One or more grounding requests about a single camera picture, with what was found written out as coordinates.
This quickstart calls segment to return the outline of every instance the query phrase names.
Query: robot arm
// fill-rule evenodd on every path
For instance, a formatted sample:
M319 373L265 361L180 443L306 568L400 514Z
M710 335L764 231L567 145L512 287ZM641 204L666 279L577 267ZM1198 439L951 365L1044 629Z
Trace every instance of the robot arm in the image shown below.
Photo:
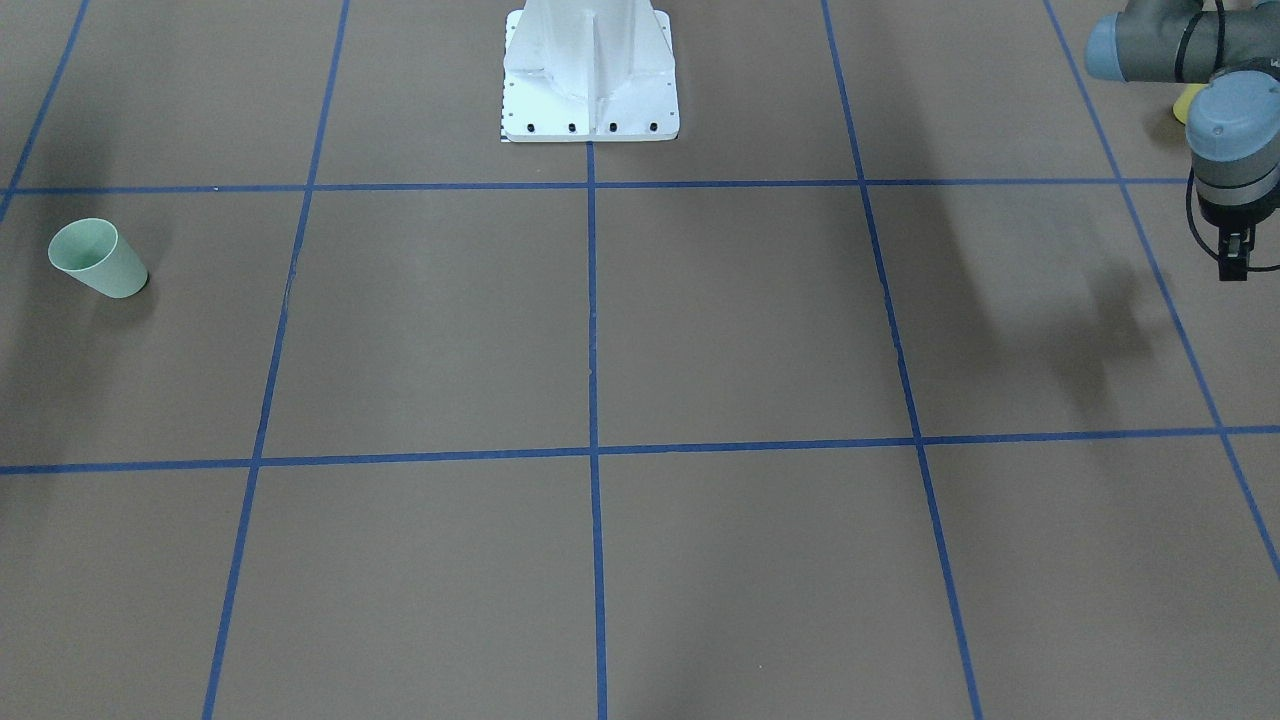
M1280 1L1220 15L1198 0L1130 0L1093 29L1085 67L1101 79L1210 83L1187 118L1201 215L1219 228L1217 252L1204 247L1219 279L1260 270L1254 231L1280 206Z

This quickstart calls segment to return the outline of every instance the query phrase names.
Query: horizontal blue line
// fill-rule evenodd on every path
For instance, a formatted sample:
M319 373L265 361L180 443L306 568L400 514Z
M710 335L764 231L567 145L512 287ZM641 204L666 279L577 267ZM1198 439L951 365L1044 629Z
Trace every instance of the horizontal blue line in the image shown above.
M869 187L1038 186L1038 184L1183 184L1185 178L890 178L868 179ZM856 178L756 181L614 181L598 182L605 190L732 188L732 187L858 187ZM438 190L586 190L582 182L385 182L293 184L174 184L120 187L19 187L13 196L50 195L200 195L223 192L429 192Z
M988 436L924 437L924 445L998 445L1010 442L1079 442L1091 439L1138 439L1162 437L1212 437L1217 428L1158 428L1144 430L1097 430L1068 433L1010 433Z
M1280 434L1280 425L1240 425L1224 428L1228 434ZM1080 442L1097 439L1142 439L1167 437L1212 437L1217 428L1157 428L1142 430L1097 430L1062 433L1010 433L986 436L925 436L924 445L1000 445L1016 442ZM675 452L759 452L767 450L836 450L856 447L905 447L909 437L797 439L769 442L689 442L669 445L611 445L600 455L662 455ZM521 460L536 457L586 457L590 447L547 447L526 450L463 450L444 452L389 452L375 455L314 455L297 457L264 457L262 468L301 468L317 465L376 465L393 462L449 462L463 460ZM225 460L157 460L146 462L79 462L69 465L0 465L0 475L54 475L70 473L128 473L148 470L211 470L246 469L255 462L247 457Z
M156 460L148 462L76 462L69 465L0 465L0 475L63 475L70 473L129 473L151 470L246 469L247 457L232 460Z

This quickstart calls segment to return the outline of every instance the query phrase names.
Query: cup rim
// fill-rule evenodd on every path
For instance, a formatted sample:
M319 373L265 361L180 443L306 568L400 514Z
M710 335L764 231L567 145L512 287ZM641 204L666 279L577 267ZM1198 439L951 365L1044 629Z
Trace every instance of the cup rim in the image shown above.
M111 228L111 247L106 251L105 255L102 255L101 259L99 259L97 263L93 263L92 265L86 265L83 268L64 268L56 260L54 260L54 246L58 243L58 238L63 237L63 233L67 233L81 224L92 224L92 225L105 224L106 227ZM110 220L104 220L102 218L81 218L78 220L63 225L60 231L54 233L54 237L49 241L49 263L64 273L83 273L86 270L92 270L93 268L101 265L102 263L106 263L106 259L110 258L113 252L115 252L115 249L119 247L119 245L120 245L120 229L116 228L114 223L111 223Z

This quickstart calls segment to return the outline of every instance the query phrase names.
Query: mint green plastic cup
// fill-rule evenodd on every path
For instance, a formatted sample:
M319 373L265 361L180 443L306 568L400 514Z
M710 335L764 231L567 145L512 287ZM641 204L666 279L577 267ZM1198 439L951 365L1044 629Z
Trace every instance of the mint green plastic cup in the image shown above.
M108 297L128 297L147 284L147 269L115 225L99 218L76 220L49 242L55 268Z

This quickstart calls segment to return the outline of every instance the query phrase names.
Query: yellow object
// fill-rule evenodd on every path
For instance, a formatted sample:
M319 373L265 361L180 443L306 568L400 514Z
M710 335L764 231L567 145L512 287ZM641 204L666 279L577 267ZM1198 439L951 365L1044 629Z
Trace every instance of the yellow object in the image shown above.
M1192 109L1192 100L1194 100L1196 95L1198 95L1199 91L1204 90L1204 87L1207 86L1204 85L1187 86L1187 90L1184 90L1183 94L1178 97L1178 101L1174 102L1174 117L1178 118L1178 122L1183 123L1184 126L1187 124L1187 113L1189 113Z

